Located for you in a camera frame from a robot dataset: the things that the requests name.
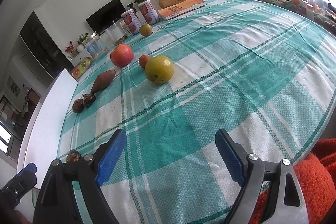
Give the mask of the brown sweet potato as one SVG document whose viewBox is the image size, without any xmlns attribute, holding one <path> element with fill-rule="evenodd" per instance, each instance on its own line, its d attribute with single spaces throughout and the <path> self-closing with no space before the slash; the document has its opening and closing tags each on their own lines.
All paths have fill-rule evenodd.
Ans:
<svg viewBox="0 0 336 224">
<path fill-rule="evenodd" d="M 113 69 L 100 73 L 93 83 L 91 93 L 95 94 L 106 89 L 112 83 L 115 75 L 116 71 Z"/>
</svg>

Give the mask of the red apple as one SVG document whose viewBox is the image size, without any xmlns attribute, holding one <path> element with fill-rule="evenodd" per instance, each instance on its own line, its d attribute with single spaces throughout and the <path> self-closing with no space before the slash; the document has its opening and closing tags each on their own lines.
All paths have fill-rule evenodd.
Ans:
<svg viewBox="0 0 336 224">
<path fill-rule="evenodd" d="M 110 60 L 119 67 L 127 66 L 134 58 L 133 50 L 127 44 L 118 45 L 111 53 Z"/>
</svg>

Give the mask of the small orange tangerine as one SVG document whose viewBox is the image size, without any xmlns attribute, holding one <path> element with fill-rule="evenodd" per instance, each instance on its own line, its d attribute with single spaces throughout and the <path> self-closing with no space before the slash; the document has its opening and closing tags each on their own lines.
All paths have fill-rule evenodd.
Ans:
<svg viewBox="0 0 336 224">
<path fill-rule="evenodd" d="M 148 55 L 142 55 L 139 57 L 138 63 L 140 67 L 144 70 L 146 67 L 147 62 L 151 59 Z"/>
</svg>

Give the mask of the large green yellow pear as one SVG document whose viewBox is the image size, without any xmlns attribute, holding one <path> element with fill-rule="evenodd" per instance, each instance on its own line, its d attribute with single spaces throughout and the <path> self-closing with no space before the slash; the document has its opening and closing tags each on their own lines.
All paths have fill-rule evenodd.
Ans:
<svg viewBox="0 0 336 224">
<path fill-rule="evenodd" d="M 167 83 L 174 74 L 174 63 L 166 56 L 151 58 L 145 66 L 146 78 L 155 84 Z"/>
</svg>

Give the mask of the red fleece sleeve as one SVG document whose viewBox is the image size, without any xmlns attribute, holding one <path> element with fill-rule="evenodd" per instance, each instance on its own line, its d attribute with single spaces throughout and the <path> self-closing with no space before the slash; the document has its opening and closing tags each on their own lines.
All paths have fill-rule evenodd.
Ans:
<svg viewBox="0 0 336 224">
<path fill-rule="evenodd" d="M 310 223 L 321 223 L 335 202 L 335 139 L 319 140 L 293 169 L 306 202 Z"/>
</svg>

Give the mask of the white cardboard box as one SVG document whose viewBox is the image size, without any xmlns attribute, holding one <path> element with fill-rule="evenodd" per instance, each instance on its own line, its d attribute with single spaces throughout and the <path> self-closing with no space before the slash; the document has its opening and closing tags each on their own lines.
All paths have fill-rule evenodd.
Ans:
<svg viewBox="0 0 336 224">
<path fill-rule="evenodd" d="M 63 122 L 76 87 L 77 81 L 65 69 L 53 80 L 27 126 L 17 172 L 30 162 L 37 166 L 38 172 L 43 172 L 56 159 Z"/>
</svg>

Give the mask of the teal white plaid tablecloth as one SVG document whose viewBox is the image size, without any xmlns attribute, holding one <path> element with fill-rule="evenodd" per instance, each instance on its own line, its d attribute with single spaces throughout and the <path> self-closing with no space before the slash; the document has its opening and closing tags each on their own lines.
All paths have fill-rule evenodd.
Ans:
<svg viewBox="0 0 336 224">
<path fill-rule="evenodd" d="M 205 7 L 127 39 L 134 60 L 63 123 L 57 157 L 85 155 L 116 129 L 126 146 L 102 192 L 120 223 L 218 223 L 239 192 L 216 148 L 223 128 L 261 159 L 302 160 L 335 109 L 335 36 L 254 0 Z M 174 63 L 150 82 L 139 57 Z"/>
</svg>

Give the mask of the black cabinet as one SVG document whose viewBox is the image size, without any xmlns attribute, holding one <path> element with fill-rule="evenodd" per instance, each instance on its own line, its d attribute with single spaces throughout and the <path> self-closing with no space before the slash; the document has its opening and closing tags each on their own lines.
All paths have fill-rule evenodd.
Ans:
<svg viewBox="0 0 336 224">
<path fill-rule="evenodd" d="M 62 70 L 70 72 L 74 69 L 72 63 L 43 27 L 35 12 L 30 14 L 19 36 L 32 55 L 25 58 L 28 67 L 33 70 L 45 87 L 48 87 Z"/>
</svg>

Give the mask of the fruit print tissue pack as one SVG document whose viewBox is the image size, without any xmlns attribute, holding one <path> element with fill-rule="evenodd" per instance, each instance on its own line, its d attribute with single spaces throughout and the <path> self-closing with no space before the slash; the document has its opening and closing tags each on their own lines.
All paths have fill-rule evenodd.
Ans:
<svg viewBox="0 0 336 224">
<path fill-rule="evenodd" d="M 78 80 L 91 66 L 92 58 L 85 57 L 74 67 L 74 69 L 71 71 L 71 75 L 75 80 Z"/>
</svg>

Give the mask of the red flower vase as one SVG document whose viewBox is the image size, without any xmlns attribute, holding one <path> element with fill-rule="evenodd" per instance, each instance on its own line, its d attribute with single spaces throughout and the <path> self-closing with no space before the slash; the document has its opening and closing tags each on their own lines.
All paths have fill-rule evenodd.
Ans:
<svg viewBox="0 0 336 224">
<path fill-rule="evenodd" d="M 70 40 L 69 45 L 65 46 L 65 52 L 71 54 L 73 57 L 76 57 L 78 55 L 78 52 L 75 49 L 75 46 L 74 46 L 72 40 Z"/>
</svg>

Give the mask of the clear jar gold lid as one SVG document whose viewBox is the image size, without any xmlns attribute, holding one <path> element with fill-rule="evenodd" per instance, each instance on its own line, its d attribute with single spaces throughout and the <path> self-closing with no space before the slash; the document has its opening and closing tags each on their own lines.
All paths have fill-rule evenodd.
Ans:
<svg viewBox="0 0 336 224">
<path fill-rule="evenodd" d="M 89 37 L 84 42 L 84 47 L 89 52 L 89 54 L 94 58 L 99 58 L 107 49 L 104 41 L 100 36 Z"/>
</svg>

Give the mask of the black television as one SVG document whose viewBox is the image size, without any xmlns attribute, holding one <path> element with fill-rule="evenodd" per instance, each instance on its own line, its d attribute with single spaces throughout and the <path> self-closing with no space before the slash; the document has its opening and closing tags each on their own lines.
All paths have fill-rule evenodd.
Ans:
<svg viewBox="0 0 336 224">
<path fill-rule="evenodd" d="M 120 0 L 112 0 L 89 16 L 86 22 L 94 32 L 101 34 L 115 20 L 121 19 L 121 14 L 125 11 L 126 9 Z"/>
</svg>

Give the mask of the small green brown pear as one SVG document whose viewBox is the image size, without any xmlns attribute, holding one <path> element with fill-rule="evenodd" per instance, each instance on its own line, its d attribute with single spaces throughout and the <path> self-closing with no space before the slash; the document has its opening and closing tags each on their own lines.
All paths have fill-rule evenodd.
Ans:
<svg viewBox="0 0 336 224">
<path fill-rule="evenodd" d="M 144 24 L 139 28 L 139 33 L 144 37 L 150 36 L 152 32 L 153 29 L 150 24 Z"/>
</svg>

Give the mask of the orange white can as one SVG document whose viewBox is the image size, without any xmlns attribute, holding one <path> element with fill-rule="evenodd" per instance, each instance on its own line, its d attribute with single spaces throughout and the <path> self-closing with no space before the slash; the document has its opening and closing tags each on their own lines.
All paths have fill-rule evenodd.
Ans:
<svg viewBox="0 0 336 224">
<path fill-rule="evenodd" d="M 157 10 L 151 3 L 151 0 L 146 0 L 138 4 L 138 8 L 146 20 L 146 23 L 149 25 L 156 24 L 160 21 L 159 15 L 157 13 Z"/>
<path fill-rule="evenodd" d="M 133 9 L 129 9 L 123 12 L 121 17 L 133 35 L 139 33 L 141 22 L 139 21 L 139 18 Z"/>
</svg>

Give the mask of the right orange white can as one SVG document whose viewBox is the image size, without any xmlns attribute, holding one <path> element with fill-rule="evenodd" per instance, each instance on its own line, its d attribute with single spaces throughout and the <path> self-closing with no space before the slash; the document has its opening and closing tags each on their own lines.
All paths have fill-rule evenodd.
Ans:
<svg viewBox="0 0 336 224">
<path fill-rule="evenodd" d="M 138 4 L 138 8 L 146 20 L 146 23 L 149 25 L 156 24 L 160 21 L 159 15 L 157 13 L 157 10 L 151 3 L 151 0 L 146 0 Z"/>
</svg>

